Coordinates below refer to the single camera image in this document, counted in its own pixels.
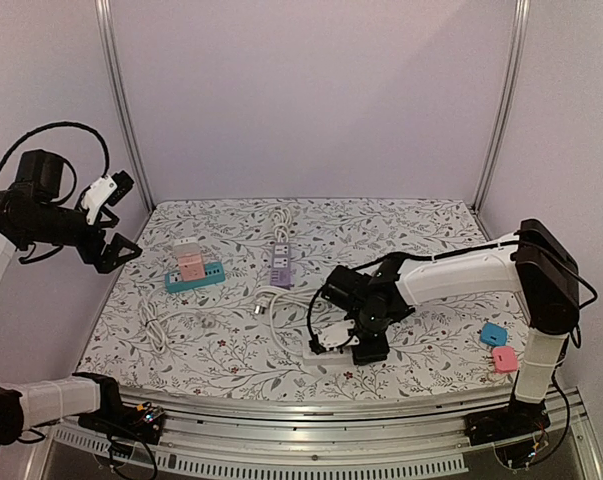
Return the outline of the white power strip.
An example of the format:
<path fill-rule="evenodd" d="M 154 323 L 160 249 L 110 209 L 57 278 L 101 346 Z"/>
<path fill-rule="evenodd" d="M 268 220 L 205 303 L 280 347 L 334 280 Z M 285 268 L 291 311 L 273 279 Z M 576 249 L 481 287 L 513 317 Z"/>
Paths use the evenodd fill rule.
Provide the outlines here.
<path fill-rule="evenodd" d="M 305 366 L 344 366 L 352 365 L 351 348 L 328 350 L 321 354 L 314 353 L 308 345 L 304 346 L 302 352 L 302 363 Z"/>

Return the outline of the white plug adapter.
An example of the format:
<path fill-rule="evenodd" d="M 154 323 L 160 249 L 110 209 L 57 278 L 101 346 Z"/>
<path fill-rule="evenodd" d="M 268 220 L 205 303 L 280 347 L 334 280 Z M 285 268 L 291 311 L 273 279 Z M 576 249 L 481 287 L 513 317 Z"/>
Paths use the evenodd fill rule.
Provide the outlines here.
<path fill-rule="evenodd" d="M 194 237 L 176 239 L 173 241 L 172 250 L 177 258 L 183 256 L 199 255 L 200 245 Z"/>

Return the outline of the pink cube socket adapter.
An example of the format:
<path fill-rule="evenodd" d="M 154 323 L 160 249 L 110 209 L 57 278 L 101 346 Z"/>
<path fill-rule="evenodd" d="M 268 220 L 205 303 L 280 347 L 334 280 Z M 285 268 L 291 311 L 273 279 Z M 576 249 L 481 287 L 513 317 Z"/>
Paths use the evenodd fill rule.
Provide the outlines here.
<path fill-rule="evenodd" d="M 205 263 L 201 254 L 177 258 L 181 278 L 185 282 L 201 280 L 205 277 Z"/>

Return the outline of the purple power strip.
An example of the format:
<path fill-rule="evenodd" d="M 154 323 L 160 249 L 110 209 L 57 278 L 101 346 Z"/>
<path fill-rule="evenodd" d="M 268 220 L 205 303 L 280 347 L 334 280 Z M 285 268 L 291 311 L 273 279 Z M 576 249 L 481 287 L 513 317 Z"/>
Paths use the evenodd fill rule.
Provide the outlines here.
<path fill-rule="evenodd" d="M 270 285 L 290 289 L 293 285 L 291 247 L 288 242 L 275 243 L 272 249 Z"/>

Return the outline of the teal power strip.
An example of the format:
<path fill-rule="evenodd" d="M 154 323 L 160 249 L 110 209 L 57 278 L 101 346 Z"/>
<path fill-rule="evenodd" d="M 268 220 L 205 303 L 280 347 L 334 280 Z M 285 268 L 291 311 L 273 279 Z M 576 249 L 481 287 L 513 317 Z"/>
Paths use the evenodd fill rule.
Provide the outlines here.
<path fill-rule="evenodd" d="M 184 277 L 180 270 L 174 270 L 164 275 L 165 290 L 170 294 L 201 289 L 226 281 L 223 265 L 220 262 L 211 262 L 203 265 L 203 275 L 194 278 L 192 275 Z"/>

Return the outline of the blue plug adapter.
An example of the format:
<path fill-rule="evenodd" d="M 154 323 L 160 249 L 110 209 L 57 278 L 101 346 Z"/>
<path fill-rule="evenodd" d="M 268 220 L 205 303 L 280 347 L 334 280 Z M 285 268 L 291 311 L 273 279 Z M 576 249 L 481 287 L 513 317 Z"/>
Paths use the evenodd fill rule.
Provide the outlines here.
<path fill-rule="evenodd" d="M 505 328 L 487 322 L 480 332 L 480 341 L 490 347 L 506 346 L 508 342 L 508 332 Z"/>

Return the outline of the pink plug adapter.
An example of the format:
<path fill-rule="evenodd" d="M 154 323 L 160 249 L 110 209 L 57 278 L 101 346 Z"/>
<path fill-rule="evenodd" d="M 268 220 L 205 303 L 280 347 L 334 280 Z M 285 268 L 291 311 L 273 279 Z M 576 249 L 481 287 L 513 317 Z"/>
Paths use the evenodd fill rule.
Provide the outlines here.
<path fill-rule="evenodd" d="M 497 346 L 491 351 L 494 372 L 508 374 L 518 370 L 516 351 L 510 346 Z"/>

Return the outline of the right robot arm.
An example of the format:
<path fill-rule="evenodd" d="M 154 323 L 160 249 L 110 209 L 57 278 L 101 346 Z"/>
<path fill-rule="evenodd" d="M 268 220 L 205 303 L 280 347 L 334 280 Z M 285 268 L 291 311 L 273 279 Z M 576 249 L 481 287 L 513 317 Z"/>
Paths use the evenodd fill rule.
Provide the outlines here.
<path fill-rule="evenodd" d="M 562 349 L 580 321 L 578 264 L 537 219 L 491 243 L 435 255 L 390 252 L 355 268 L 335 267 L 315 293 L 345 314 L 309 333 L 310 350 L 324 354 L 349 347 L 366 365 L 387 358 L 386 331 L 422 304 L 485 292 L 509 292 L 524 313 L 528 334 L 512 403 L 498 427 L 518 436 L 533 424 Z"/>

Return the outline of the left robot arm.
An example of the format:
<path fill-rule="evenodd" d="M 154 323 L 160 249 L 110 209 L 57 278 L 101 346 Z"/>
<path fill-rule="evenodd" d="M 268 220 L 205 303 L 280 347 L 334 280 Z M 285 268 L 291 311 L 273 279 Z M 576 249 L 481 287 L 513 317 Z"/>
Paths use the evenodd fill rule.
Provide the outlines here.
<path fill-rule="evenodd" d="M 57 319 L 53 298 L 44 292 L 49 275 L 26 275 L 17 283 L 17 265 L 33 263 L 33 258 L 16 258 L 38 244 L 56 250 L 73 247 L 81 260 L 100 274 L 109 274 L 136 259 L 141 249 L 120 234 L 110 242 L 105 231 L 117 225 L 110 209 L 132 188 L 134 181 L 124 171 L 105 174 L 82 194 L 73 209 L 63 207 L 60 195 L 62 173 L 69 163 L 44 150 L 23 153 L 14 182 L 0 191 L 0 319 L 41 320 L 44 332 Z M 55 381 L 0 386 L 0 446 L 19 441 L 25 431 L 67 416 L 106 434 L 137 437 L 134 423 L 140 413 L 123 405 L 119 385 L 111 377 L 79 373 Z"/>

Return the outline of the floral patterned table mat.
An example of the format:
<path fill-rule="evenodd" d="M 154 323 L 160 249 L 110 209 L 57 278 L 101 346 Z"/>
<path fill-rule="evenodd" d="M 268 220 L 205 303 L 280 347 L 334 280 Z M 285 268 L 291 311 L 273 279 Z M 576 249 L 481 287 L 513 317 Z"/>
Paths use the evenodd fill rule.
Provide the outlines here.
<path fill-rule="evenodd" d="M 386 361 L 359 367 L 305 366 L 309 329 L 341 319 L 317 303 L 269 307 L 272 216 L 291 217 L 293 286 L 310 298 L 336 265 L 357 266 L 391 251 L 439 253 L 484 240 L 455 200 L 297 199 L 168 201 L 151 215 L 143 253 L 119 276 L 80 360 L 83 371 L 124 386 L 172 394 L 269 401 L 402 399 L 506 385 L 480 341 L 485 323 L 505 328 L 516 351 L 527 324 L 508 293 L 465 295 L 420 307 L 388 332 Z M 176 239 L 194 237 L 204 263 L 226 281 L 170 294 L 179 270 Z"/>

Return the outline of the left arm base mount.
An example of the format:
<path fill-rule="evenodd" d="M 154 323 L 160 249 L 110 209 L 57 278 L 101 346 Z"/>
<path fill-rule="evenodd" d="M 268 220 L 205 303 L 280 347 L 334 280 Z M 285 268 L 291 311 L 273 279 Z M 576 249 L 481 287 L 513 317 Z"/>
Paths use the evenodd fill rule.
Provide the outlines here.
<path fill-rule="evenodd" d="M 163 407 L 151 402 L 128 406 L 118 396 L 103 397 L 95 412 L 78 416 L 78 424 L 84 429 L 148 445 L 159 444 L 165 420 Z"/>

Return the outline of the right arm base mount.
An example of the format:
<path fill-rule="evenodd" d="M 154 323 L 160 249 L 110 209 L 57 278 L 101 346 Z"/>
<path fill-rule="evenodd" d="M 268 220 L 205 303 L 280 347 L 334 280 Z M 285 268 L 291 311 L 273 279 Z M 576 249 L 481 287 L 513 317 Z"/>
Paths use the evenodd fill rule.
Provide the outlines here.
<path fill-rule="evenodd" d="M 529 404 L 512 397 L 507 406 L 464 417 L 465 431 L 472 446 L 494 447 L 497 460 L 506 468 L 528 468 L 547 445 L 551 422 L 545 402 Z"/>

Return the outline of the left aluminium frame post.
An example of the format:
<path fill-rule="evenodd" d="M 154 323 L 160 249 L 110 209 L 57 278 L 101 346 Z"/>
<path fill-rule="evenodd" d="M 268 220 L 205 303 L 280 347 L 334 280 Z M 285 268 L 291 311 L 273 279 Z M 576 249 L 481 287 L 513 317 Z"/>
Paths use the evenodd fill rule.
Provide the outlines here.
<path fill-rule="evenodd" d="M 96 0 L 95 9 L 106 72 L 125 150 L 132 171 L 136 177 L 144 208 L 149 213 L 152 213 L 156 204 L 143 163 L 139 142 L 134 128 L 132 112 L 127 98 L 123 69 L 117 49 L 112 2 L 108 0 Z"/>

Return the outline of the aluminium frame post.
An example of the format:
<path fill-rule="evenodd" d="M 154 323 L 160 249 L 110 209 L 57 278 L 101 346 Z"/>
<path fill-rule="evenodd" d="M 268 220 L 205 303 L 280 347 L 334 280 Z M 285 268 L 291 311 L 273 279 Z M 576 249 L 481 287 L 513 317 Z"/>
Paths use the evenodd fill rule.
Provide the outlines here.
<path fill-rule="evenodd" d="M 500 152 L 505 140 L 525 48 L 527 27 L 530 16 L 530 6 L 530 0 L 517 0 L 515 2 L 505 77 L 497 105 L 495 120 L 488 142 L 485 160 L 471 204 L 471 210 L 477 217 L 481 215 L 481 212 L 486 205 Z"/>
<path fill-rule="evenodd" d="M 152 213 L 156 204 L 143 163 L 139 142 L 134 128 L 132 112 L 127 98 L 123 69 L 117 49 L 112 2 L 108 0 L 96 0 L 95 9 L 106 72 L 125 150 L 132 171 L 136 177 L 144 208 L 149 213 Z"/>

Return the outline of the aluminium front rail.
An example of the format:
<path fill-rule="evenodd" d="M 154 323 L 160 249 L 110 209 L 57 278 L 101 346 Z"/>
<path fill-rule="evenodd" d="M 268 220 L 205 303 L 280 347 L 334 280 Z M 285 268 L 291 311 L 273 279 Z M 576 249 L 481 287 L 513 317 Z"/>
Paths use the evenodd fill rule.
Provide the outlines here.
<path fill-rule="evenodd" d="M 165 410 L 155 469 L 209 479 L 436 478 L 465 472 L 465 419 L 507 387 L 401 400 L 274 402 L 123 388 Z"/>

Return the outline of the right aluminium frame post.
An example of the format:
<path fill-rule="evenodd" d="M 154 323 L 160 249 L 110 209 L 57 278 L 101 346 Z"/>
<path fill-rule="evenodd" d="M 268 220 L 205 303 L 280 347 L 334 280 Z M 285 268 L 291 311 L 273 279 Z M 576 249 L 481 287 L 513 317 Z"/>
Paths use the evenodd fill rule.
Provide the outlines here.
<path fill-rule="evenodd" d="M 517 0 L 515 2 L 505 77 L 497 105 L 495 120 L 488 142 L 485 160 L 471 204 L 471 210 L 477 217 L 481 215 L 481 212 L 486 205 L 500 152 L 505 140 L 525 48 L 527 27 L 530 16 L 530 6 L 530 0 Z"/>

